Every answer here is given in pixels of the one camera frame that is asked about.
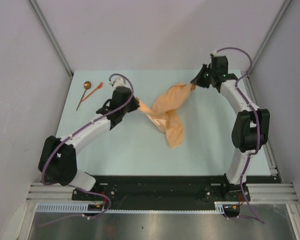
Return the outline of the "orange cloth napkin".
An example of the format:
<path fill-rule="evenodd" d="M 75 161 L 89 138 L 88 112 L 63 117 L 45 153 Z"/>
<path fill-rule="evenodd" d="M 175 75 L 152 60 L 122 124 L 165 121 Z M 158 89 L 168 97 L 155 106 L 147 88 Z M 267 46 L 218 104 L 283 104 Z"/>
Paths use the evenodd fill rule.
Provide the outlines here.
<path fill-rule="evenodd" d="M 158 96 L 152 107 L 148 107 L 138 99 L 138 110 L 145 114 L 159 131 L 165 134 L 166 143 L 172 149 L 181 145 L 184 140 L 184 126 L 177 110 L 195 89 L 196 86 L 192 83 L 177 83 Z"/>

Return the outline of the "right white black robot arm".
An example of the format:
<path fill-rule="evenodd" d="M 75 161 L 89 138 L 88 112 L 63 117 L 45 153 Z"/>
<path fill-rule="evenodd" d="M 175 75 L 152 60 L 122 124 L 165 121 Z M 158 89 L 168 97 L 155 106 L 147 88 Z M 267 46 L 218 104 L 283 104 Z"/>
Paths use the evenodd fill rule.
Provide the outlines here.
<path fill-rule="evenodd" d="M 231 132 L 235 148 L 228 171 L 224 174 L 220 194 L 226 201 L 245 198 L 247 171 L 253 156 L 265 145 L 269 137 L 270 112 L 259 108 L 239 87 L 239 79 L 229 73 L 225 55 L 210 55 L 211 62 L 203 64 L 191 81 L 195 86 L 215 88 L 230 104 L 236 114 Z"/>

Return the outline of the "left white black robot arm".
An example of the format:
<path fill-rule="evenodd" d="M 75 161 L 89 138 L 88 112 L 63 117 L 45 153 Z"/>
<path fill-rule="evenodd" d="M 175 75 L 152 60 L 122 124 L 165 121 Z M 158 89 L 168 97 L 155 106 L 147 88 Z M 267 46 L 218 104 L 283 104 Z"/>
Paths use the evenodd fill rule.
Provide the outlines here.
<path fill-rule="evenodd" d="M 112 98 L 84 126 L 68 136 L 49 136 L 44 142 L 38 164 L 41 182 L 82 189 L 88 199 L 97 199 L 101 188 L 93 176 L 78 169 L 77 155 L 94 139 L 118 125 L 125 114 L 137 110 L 138 107 L 139 102 L 133 91 L 126 86 L 118 86 L 113 91 Z"/>

